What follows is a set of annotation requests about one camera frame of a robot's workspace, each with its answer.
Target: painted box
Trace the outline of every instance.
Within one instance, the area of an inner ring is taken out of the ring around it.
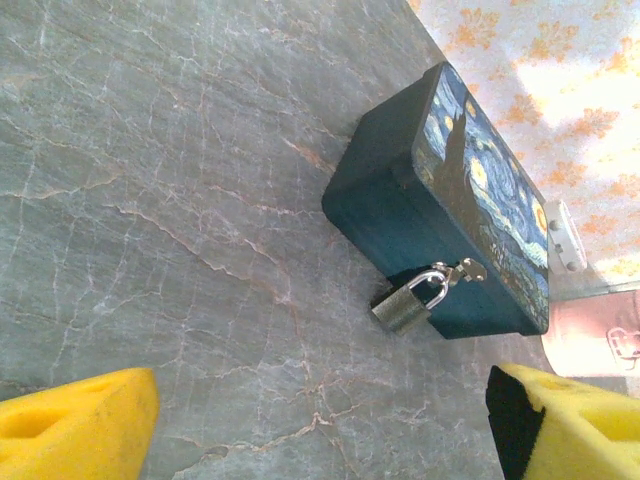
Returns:
[[[487,268],[486,281],[460,282],[434,309],[430,322],[446,338],[546,332],[542,203],[447,62],[364,115],[322,199],[394,286],[438,261],[472,257]]]

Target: sponge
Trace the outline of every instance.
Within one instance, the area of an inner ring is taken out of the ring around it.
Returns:
[[[512,364],[486,400],[506,480],[640,480],[640,400]]]
[[[0,403],[0,478],[134,480],[159,402],[132,368]]]

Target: pink object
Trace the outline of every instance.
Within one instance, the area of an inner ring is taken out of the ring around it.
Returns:
[[[558,375],[640,377],[640,290],[553,302],[542,344]]]

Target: yellow sponge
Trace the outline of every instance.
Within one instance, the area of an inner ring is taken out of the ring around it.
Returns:
[[[640,400],[519,365],[500,369],[543,413],[524,479],[640,480]]]
[[[158,414],[153,372],[132,368],[0,403],[0,478],[138,478]]]

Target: white clip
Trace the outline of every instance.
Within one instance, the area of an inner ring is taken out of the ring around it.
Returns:
[[[555,274],[577,273],[587,268],[580,235],[562,200],[544,204],[549,231],[549,268]]]

